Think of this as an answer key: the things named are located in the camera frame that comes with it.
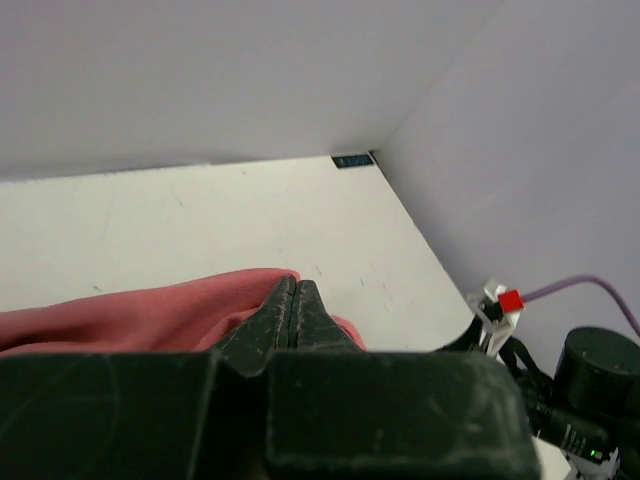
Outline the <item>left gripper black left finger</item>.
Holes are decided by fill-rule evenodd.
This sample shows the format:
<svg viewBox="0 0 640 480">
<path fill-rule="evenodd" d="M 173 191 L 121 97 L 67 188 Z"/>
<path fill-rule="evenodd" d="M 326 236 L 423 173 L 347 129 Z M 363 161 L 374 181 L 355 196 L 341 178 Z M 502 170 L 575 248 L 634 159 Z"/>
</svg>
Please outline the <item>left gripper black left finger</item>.
<svg viewBox="0 0 640 480">
<path fill-rule="evenodd" d="M 296 279 L 281 278 L 260 307 L 215 344 L 220 358 L 240 376 L 259 376 L 270 354 L 289 343 Z"/>
</svg>

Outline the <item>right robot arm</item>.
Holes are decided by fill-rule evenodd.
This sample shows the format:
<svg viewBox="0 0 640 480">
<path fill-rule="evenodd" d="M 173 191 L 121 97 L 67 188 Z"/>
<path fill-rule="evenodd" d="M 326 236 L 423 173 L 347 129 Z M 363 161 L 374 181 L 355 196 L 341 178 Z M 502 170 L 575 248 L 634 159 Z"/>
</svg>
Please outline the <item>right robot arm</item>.
<svg viewBox="0 0 640 480">
<path fill-rule="evenodd" d="M 639 477 L 639 346 L 600 327 L 571 330 L 553 376 L 511 337 L 499 357 L 518 384 L 534 436 L 602 464 L 616 452 L 615 479 Z"/>
</svg>

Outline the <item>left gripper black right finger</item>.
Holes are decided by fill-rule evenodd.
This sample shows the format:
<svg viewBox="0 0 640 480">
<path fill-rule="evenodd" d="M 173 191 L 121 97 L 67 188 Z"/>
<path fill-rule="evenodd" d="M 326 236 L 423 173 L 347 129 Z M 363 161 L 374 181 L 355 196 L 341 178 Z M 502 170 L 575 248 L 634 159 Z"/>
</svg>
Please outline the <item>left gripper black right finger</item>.
<svg viewBox="0 0 640 480">
<path fill-rule="evenodd" d="M 326 311 L 315 282 L 302 280 L 295 291 L 295 348 L 360 351 L 361 348 Z"/>
</svg>

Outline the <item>salmon pink t-shirt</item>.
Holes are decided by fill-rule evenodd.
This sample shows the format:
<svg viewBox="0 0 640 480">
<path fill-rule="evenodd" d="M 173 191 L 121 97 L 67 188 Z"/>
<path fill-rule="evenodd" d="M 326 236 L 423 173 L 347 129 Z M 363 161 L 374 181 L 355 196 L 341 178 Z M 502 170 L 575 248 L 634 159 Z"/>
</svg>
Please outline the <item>salmon pink t-shirt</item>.
<svg viewBox="0 0 640 480">
<path fill-rule="evenodd" d="M 159 288 L 4 312 L 1 352 L 205 350 L 257 312 L 294 270 L 244 269 Z"/>
</svg>

